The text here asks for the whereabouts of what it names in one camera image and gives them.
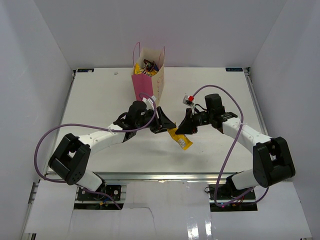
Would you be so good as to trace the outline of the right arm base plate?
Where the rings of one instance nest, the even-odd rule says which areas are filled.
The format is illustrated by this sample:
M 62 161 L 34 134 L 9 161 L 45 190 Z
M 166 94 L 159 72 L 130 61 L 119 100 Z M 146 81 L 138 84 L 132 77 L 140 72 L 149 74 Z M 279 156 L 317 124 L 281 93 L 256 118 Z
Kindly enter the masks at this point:
M 225 205 L 226 202 L 232 201 L 231 204 L 226 206 L 217 206 L 214 202 L 215 184 L 209 184 L 204 188 L 204 192 L 209 196 L 209 206 L 212 213 L 219 212 L 254 212 L 258 210 L 256 203 L 256 194 L 252 189 L 249 193 L 236 199 L 239 195 L 243 194 L 247 189 L 236 191 L 235 193 L 222 193 L 221 190 L 217 191 L 216 201 L 220 205 Z

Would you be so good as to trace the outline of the large purple snack bag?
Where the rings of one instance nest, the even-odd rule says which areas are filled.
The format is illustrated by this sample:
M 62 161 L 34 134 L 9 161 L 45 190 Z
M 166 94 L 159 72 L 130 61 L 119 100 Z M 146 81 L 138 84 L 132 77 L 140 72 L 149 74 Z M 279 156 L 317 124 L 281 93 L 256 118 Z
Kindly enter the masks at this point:
M 159 72 L 159 68 L 156 65 L 155 61 L 149 61 L 147 59 L 144 59 L 143 64 L 144 64 L 144 66 L 142 68 L 140 68 L 141 73 L 143 73 L 149 77 L 153 77 L 154 75 L 156 75 Z

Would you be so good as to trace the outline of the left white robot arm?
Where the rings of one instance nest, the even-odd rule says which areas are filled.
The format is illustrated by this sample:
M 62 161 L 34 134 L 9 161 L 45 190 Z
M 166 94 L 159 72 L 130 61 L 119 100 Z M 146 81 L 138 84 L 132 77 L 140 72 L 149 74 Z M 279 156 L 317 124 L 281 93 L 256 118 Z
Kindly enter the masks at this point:
M 158 134 L 176 127 L 161 107 L 150 100 L 134 101 L 106 130 L 75 136 L 66 134 L 49 159 L 48 166 L 68 185 L 78 185 L 99 200 L 105 196 L 104 180 L 87 169 L 90 156 L 133 138 L 139 128 Z

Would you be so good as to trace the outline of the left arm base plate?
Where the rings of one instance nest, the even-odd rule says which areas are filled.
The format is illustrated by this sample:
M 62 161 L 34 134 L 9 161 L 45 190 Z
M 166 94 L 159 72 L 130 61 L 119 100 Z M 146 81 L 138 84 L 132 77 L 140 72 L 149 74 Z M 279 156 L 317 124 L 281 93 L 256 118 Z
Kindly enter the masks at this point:
M 117 211 L 123 208 L 121 185 L 105 185 L 98 192 L 103 194 L 90 193 L 79 188 L 75 198 L 74 209 Z

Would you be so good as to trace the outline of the yellow snack bar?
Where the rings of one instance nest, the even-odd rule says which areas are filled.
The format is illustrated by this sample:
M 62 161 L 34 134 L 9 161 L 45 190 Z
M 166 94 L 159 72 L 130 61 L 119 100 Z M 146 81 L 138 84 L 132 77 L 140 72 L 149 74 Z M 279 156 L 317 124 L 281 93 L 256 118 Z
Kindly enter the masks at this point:
M 168 129 L 167 132 L 169 133 L 170 137 L 179 144 L 179 146 L 183 150 L 187 150 L 189 147 L 192 146 L 193 142 L 190 141 L 184 134 L 176 134 L 177 128 Z

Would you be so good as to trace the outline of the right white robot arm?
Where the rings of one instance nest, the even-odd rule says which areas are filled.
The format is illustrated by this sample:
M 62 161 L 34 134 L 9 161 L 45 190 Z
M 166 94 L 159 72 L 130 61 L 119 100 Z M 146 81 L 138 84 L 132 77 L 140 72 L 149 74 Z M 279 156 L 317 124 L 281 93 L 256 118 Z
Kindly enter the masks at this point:
M 227 112 L 219 94 L 205 96 L 203 111 L 187 108 L 185 118 L 176 130 L 177 135 L 192 135 L 198 127 L 211 125 L 222 134 L 240 143 L 252 154 L 252 169 L 227 177 L 217 193 L 236 200 L 244 190 L 261 186 L 268 188 L 295 176 L 296 169 L 287 141 L 272 138 L 241 122 L 233 112 Z

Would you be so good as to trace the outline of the yellow M&M pack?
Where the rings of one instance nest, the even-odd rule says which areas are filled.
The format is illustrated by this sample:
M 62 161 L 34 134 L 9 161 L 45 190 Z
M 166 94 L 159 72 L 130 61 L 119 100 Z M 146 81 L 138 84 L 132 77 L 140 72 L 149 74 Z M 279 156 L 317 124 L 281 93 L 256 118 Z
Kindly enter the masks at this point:
M 138 63 L 135 64 L 134 66 L 134 74 L 139 75 L 143 73 L 143 69 L 140 67 Z

